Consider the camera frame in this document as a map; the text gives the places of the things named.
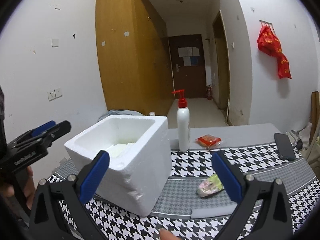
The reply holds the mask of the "person right hand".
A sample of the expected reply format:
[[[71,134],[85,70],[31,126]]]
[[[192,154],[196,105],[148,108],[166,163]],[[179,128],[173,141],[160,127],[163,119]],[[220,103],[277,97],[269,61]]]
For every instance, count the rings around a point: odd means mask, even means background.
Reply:
[[[161,229],[159,231],[159,239],[160,240],[181,240],[179,237],[175,236],[169,230]]]

